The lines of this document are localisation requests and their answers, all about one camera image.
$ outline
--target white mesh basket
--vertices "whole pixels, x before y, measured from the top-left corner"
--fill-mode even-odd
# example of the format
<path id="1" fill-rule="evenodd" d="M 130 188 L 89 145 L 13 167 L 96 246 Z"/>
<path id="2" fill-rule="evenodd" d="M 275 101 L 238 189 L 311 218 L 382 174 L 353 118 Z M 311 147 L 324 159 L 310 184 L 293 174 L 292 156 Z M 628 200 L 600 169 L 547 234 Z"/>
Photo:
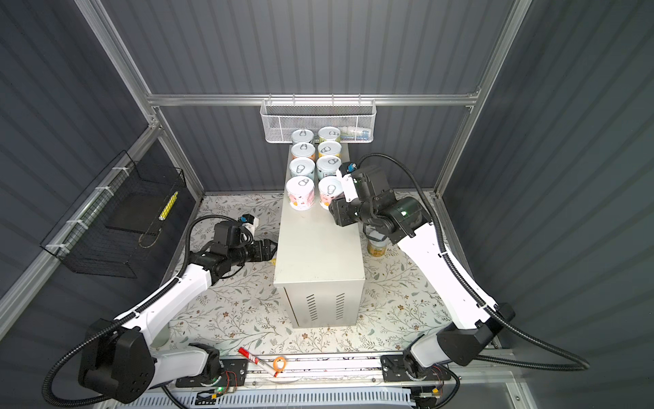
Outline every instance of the white mesh basket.
<path id="1" fill-rule="evenodd" d="M 291 134 L 298 129 L 313 131 L 325 126 L 349 128 L 341 129 L 341 142 L 369 143 L 373 139 L 375 102 L 353 105 L 281 105 L 265 99 L 261 104 L 261 119 L 264 123 L 266 141 L 270 143 L 291 143 Z M 369 132 L 356 132 L 354 128 L 368 129 Z"/>

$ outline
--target black wire basket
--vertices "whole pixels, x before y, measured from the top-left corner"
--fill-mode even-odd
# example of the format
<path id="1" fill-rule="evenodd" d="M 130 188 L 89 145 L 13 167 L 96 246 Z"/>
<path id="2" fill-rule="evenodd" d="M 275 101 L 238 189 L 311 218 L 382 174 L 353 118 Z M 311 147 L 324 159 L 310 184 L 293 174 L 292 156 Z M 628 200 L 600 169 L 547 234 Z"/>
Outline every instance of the black wire basket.
<path id="1" fill-rule="evenodd" d="M 78 274 L 136 278 L 185 187 L 181 169 L 130 162 L 96 188 L 78 218 L 63 223 L 66 234 L 51 231 L 41 247 Z"/>

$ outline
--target floral pattern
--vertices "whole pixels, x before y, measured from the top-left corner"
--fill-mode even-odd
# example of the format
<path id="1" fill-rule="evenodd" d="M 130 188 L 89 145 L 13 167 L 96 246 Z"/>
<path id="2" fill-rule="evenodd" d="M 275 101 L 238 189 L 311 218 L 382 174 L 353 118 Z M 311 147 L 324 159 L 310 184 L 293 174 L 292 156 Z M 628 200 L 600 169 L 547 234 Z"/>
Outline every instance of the floral pattern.
<path id="1" fill-rule="evenodd" d="M 398 197 L 409 194 L 398 193 Z M 207 196 L 198 216 L 251 213 L 260 220 L 255 238 L 277 241 L 285 199 L 283 194 Z M 213 237 L 216 222 L 196 225 L 191 250 Z M 255 354 L 390 351 L 447 325 L 450 318 L 445 305 L 415 263 L 391 244 L 384 256 L 370 256 L 367 239 L 360 234 L 366 283 L 356 325 L 293 329 L 273 286 L 274 263 L 246 263 L 236 276 L 218 282 L 189 303 L 170 322 L 170 340 L 160 349 L 203 342 L 223 355 L 236 355 L 239 347 Z"/>

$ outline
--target dark gray wall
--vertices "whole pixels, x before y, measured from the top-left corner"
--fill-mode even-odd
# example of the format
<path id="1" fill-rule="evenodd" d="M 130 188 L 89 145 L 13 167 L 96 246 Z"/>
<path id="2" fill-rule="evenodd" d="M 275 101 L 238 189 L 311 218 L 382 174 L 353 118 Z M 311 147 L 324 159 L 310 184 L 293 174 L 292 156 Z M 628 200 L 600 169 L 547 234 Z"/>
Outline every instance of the dark gray wall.
<path id="1" fill-rule="evenodd" d="M 477 90 L 512 1 L 103 3 L 155 94 L 465 94 Z M 288 146 L 264 142 L 257 108 L 163 112 L 206 190 L 283 188 Z M 374 142 L 351 144 L 353 157 L 398 156 L 433 187 L 463 114 L 379 108 Z M 409 187 L 392 173 L 394 187 Z"/>
<path id="2" fill-rule="evenodd" d="M 510 0 L 103 2 L 155 94 L 477 88 Z"/>
<path id="3" fill-rule="evenodd" d="M 536 1 L 445 192 L 480 284 L 591 362 L 528 374 L 539 408 L 654 406 L 653 33 L 652 1 Z"/>
<path id="4" fill-rule="evenodd" d="M 141 160 L 172 166 L 155 143 Z M 54 362 L 84 339 L 99 318 L 112 319 L 159 287 L 182 237 L 195 200 L 180 191 L 145 261 L 148 274 L 136 278 L 75 274 L 60 266 L 0 342 L 0 400 L 3 408 L 50 408 L 41 398 L 43 377 Z M 66 399 L 95 396 L 77 383 L 79 355 L 57 375 L 54 391 Z"/>
<path id="5" fill-rule="evenodd" d="M 268 143 L 256 107 L 162 107 L 208 192 L 282 190 L 287 143 Z M 380 107 L 372 143 L 349 143 L 350 157 L 384 152 L 433 188 L 465 107 Z M 412 187 L 390 162 L 378 162 L 392 187 Z"/>
<path id="6" fill-rule="evenodd" d="M 0 296 L 147 123 L 72 1 L 0 1 Z"/>

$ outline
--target yellow connector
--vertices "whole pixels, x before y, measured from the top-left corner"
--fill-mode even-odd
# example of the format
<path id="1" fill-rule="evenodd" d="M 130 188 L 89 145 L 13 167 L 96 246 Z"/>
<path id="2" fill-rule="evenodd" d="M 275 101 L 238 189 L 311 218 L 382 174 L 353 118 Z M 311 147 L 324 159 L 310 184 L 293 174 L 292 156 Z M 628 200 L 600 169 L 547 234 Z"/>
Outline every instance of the yellow connector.
<path id="1" fill-rule="evenodd" d="M 177 193 L 175 192 L 174 195 L 170 197 L 170 200 L 168 200 L 168 204 L 163 208 L 162 214 L 159 215 L 159 220 L 164 221 L 165 218 L 168 216 L 168 213 L 170 213 L 170 209 L 173 208 L 173 205 L 175 204 L 175 200 L 177 200 Z"/>

